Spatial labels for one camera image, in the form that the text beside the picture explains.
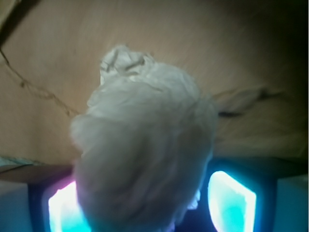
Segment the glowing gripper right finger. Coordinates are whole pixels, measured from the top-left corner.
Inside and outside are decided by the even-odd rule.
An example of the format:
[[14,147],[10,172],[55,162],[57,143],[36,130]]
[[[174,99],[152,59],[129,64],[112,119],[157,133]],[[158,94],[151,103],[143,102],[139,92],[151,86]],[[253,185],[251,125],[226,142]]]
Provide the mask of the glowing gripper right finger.
[[213,158],[194,217],[195,232],[271,232],[276,185],[270,158]]

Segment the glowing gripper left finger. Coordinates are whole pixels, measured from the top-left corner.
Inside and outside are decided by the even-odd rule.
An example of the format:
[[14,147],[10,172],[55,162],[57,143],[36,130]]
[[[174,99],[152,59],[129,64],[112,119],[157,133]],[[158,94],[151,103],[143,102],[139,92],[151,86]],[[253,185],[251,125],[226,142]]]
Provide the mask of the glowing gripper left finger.
[[77,201],[75,179],[46,179],[28,187],[29,211],[34,232],[90,232]]

